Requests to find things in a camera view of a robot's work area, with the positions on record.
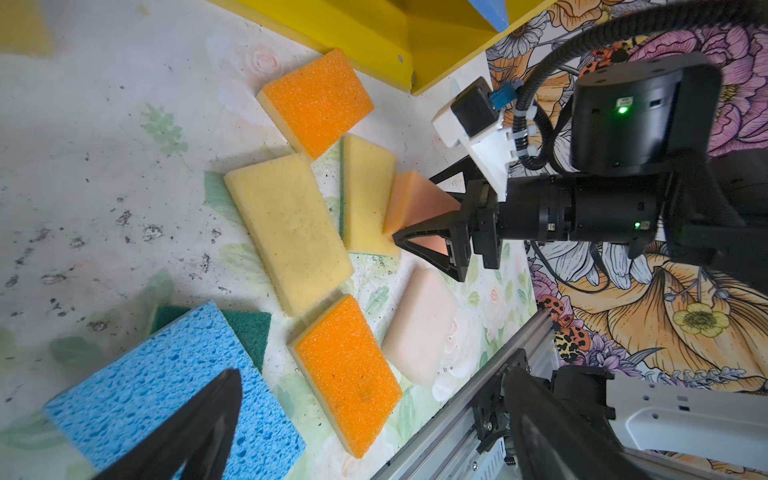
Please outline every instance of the sponge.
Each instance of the sponge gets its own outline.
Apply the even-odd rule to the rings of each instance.
[[[357,300],[340,298],[289,347],[344,448],[362,458],[402,390]]]
[[[256,99],[290,146],[314,160],[373,111],[339,49],[266,84]]]
[[[384,234],[398,230],[448,212],[459,210],[462,205],[416,171],[395,177],[384,219]],[[448,248],[441,237],[420,237],[410,240],[444,255]]]
[[[411,382],[435,381],[457,308],[437,270],[413,271],[382,344],[386,358]]]
[[[227,368],[240,370],[243,402],[223,477],[283,478],[305,443],[213,302],[63,392],[45,414],[101,471]]]
[[[185,306],[159,306],[155,310],[150,333],[157,332],[189,311],[190,309]],[[237,335],[240,344],[243,345],[246,353],[253,360],[253,366],[261,372],[264,366],[266,339],[270,335],[272,314],[265,312],[240,312],[238,310],[221,310],[221,312],[224,318],[227,319],[227,323],[230,324],[230,328]]]
[[[397,156],[379,145],[356,135],[343,138],[343,232],[348,252],[400,256],[392,235],[382,233],[396,162]]]
[[[306,155],[240,168],[224,182],[286,315],[300,315],[352,276]]]

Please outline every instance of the orange sponge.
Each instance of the orange sponge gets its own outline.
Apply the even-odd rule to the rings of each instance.
[[[345,295],[290,344],[344,448],[362,458],[402,398],[357,300]]]
[[[257,100],[290,146],[313,160],[373,111],[339,49],[266,84]]]
[[[391,235],[405,227],[459,210],[462,205],[429,179],[416,171],[399,174],[392,185],[384,219],[384,234]],[[413,243],[448,255],[441,237],[420,237]]]

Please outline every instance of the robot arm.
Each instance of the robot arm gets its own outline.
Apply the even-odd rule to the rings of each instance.
[[[714,8],[707,14],[711,18],[702,14],[696,25],[766,23],[764,2],[705,0],[625,15],[594,30],[610,31],[609,24],[628,25],[627,18],[633,15],[638,25],[642,18],[681,15],[693,3],[703,10]],[[726,7],[733,7],[730,14],[721,11]],[[644,27],[651,30],[626,35],[658,29],[655,24]],[[589,35],[587,31],[576,38]],[[573,41],[543,60],[543,69],[557,59],[569,60],[560,50]],[[513,127],[503,126],[503,100],[493,98],[481,78],[438,112],[433,124],[441,139],[450,147],[463,145],[469,156],[431,180],[438,183],[463,174],[466,192],[454,194],[462,202],[461,210],[400,230],[394,235],[399,247],[461,282],[472,254],[470,240],[485,268],[492,269],[498,269],[503,239],[620,243],[635,258],[656,237],[658,220],[663,219],[673,261],[710,266],[758,290],[763,287],[766,269],[754,261],[754,253],[755,248],[763,249],[764,242],[758,239],[768,233],[768,212],[755,206],[766,203],[768,187],[753,186],[745,200],[722,184],[737,172],[759,166],[768,155],[764,151],[729,155],[715,162],[717,168],[708,162],[707,145],[721,86],[716,65],[693,53],[611,65],[579,78],[571,108],[564,108],[558,121],[564,124],[568,111],[572,112],[571,166],[576,173],[569,173],[551,157],[553,135],[559,128],[553,130],[546,117],[537,116],[535,105],[525,107],[531,104],[524,100],[530,97],[536,78],[534,71],[516,90]],[[534,129],[525,119],[539,125],[544,141],[541,152],[528,146],[527,136]],[[538,168],[548,161],[561,175],[508,178],[513,161]],[[409,242],[431,235],[445,239],[448,255]],[[762,252],[756,256],[764,258]]]

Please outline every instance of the green scouring pad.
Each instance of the green scouring pad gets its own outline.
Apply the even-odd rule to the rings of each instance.
[[[152,321],[149,333],[157,332],[190,310],[186,306],[159,306],[155,310],[154,320]],[[261,368],[264,366],[264,350],[266,350],[266,338],[270,334],[272,314],[265,312],[240,312],[239,310],[221,310],[221,312],[253,361],[253,365],[261,372]]]

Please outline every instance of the floral tablecloth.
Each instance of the floral tablecloth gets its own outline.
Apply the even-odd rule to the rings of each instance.
[[[222,181],[290,152],[253,94],[318,54],[203,0],[29,4],[47,56],[0,55],[0,478],[93,475],[40,408],[146,339],[161,304],[273,314],[262,374],[307,443],[291,478],[368,478],[535,311],[519,242],[498,271],[473,257],[465,283],[445,277],[460,308],[438,379],[396,372],[403,400],[355,460],[285,347],[325,304],[282,314]],[[464,153],[432,116],[480,75],[484,55],[414,98],[361,74],[376,110],[353,133],[396,152],[398,171],[435,174]],[[313,170],[338,221],[338,146]],[[352,260],[340,290],[381,340],[423,262]]]

